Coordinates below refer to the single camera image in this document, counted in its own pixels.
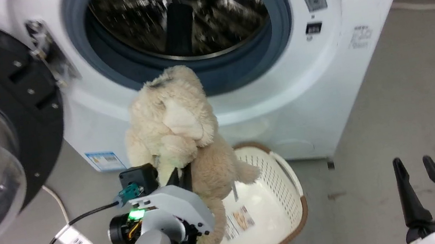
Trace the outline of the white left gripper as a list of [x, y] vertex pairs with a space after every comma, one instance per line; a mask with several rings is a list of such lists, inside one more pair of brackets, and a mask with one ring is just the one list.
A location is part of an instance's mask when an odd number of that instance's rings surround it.
[[166, 183], [145, 197], [128, 202], [134, 209], [144, 210], [139, 242], [149, 241], [152, 237], [172, 241], [186, 240], [190, 234], [205, 235], [212, 233], [215, 226], [214, 216], [206, 204], [194, 192], [191, 163], [182, 169], [184, 189], [180, 169], [174, 168]]

